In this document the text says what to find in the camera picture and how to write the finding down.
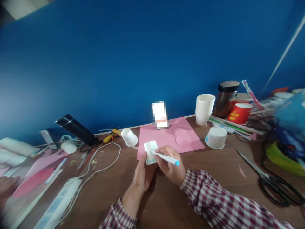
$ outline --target blue marker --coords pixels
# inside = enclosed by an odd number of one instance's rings
[[[164,160],[168,161],[169,163],[172,163],[176,166],[179,166],[179,164],[180,164],[178,160],[176,160],[175,158],[172,158],[170,156],[167,156],[167,155],[164,155],[164,154],[159,154],[159,153],[156,153],[155,151],[152,151],[152,153],[155,154],[155,155],[158,155],[162,159],[164,159]]]

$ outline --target left hand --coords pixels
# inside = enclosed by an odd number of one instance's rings
[[[132,181],[132,184],[135,186],[135,188],[138,188],[143,192],[146,192],[148,190],[155,174],[156,168],[158,167],[157,163],[146,165],[146,156],[147,153],[144,152],[138,162]]]

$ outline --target shirt sleeve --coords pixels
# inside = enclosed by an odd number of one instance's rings
[[[180,189],[188,195],[191,208],[212,228],[292,228],[264,206],[222,188],[206,171],[187,169]]]
[[[136,228],[137,219],[131,217],[123,208],[120,198],[116,204],[112,204],[110,207],[110,211],[104,220],[104,222],[100,225],[99,229],[105,228],[124,228],[124,229],[132,229]]]

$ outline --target black jar lid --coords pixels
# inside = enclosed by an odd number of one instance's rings
[[[218,91],[220,92],[234,92],[237,91],[240,83],[238,81],[224,81],[218,85]]]

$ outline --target right hand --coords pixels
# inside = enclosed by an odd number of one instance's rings
[[[171,146],[163,146],[155,151],[156,153],[162,153],[165,155],[168,155],[172,158],[175,158],[179,161],[179,166],[173,165],[172,163],[169,163],[162,158],[160,158],[158,155],[156,155],[158,165],[161,168],[161,170],[164,172],[164,174],[170,179],[171,182],[178,185],[178,187],[181,187],[186,175],[186,168],[184,167],[180,154],[174,150]]]

